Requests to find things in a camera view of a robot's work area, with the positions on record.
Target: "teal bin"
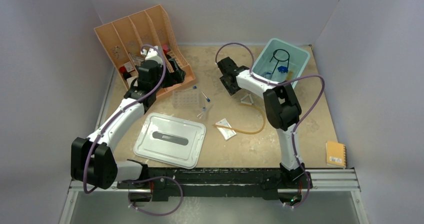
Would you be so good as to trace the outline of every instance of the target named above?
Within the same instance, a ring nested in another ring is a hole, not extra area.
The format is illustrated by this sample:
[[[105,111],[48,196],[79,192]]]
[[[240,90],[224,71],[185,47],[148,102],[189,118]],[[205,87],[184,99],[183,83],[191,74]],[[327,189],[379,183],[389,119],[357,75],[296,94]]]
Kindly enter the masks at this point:
[[[310,57],[306,50],[272,38],[254,62],[252,71],[265,79],[281,83],[300,77]]]

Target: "orange wooden box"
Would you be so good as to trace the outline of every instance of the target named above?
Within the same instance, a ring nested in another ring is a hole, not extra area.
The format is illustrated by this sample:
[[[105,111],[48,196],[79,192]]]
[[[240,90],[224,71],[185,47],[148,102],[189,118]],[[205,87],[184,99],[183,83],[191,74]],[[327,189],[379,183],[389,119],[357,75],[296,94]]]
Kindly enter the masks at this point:
[[[169,97],[173,90],[186,89],[196,83],[192,67],[178,49],[170,19],[161,5],[101,25],[94,31],[117,70],[128,62],[133,67],[139,65],[134,56],[142,58],[140,49],[143,44],[152,46],[167,44],[170,47],[169,55],[174,57],[179,67],[185,71],[185,79],[181,84],[159,90],[156,94],[158,100]],[[170,72],[173,72],[168,60],[166,60],[166,66]],[[138,75],[136,71],[130,73],[133,76]],[[121,74],[119,76],[126,88],[129,89],[127,81]]]

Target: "plastic lid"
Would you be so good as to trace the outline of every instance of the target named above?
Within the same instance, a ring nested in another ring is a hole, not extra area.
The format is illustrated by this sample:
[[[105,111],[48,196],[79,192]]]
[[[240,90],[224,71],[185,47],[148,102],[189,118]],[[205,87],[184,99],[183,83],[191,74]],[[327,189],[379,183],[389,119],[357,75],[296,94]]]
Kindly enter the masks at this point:
[[[151,113],[134,145],[137,156],[182,168],[196,166],[205,138],[202,123]]]

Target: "notebook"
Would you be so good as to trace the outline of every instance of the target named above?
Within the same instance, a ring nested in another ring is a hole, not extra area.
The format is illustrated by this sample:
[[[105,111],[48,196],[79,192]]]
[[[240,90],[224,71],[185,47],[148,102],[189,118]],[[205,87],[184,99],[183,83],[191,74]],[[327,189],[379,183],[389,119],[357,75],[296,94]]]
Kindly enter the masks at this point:
[[[344,144],[327,141],[327,165],[337,168],[346,168],[346,146]]]

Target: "gray wall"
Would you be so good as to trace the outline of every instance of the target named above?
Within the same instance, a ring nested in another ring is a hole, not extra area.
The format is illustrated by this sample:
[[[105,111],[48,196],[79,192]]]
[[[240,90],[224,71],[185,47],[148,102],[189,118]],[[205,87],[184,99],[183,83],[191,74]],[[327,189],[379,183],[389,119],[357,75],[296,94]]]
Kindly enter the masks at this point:
[[[305,45],[323,30],[338,0],[92,0],[104,23],[162,4],[180,44],[271,38]]]
[[[91,0],[0,0],[0,223],[57,223],[111,63]]]
[[[340,0],[319,72],[371,223],[423,223],[424,0]]]

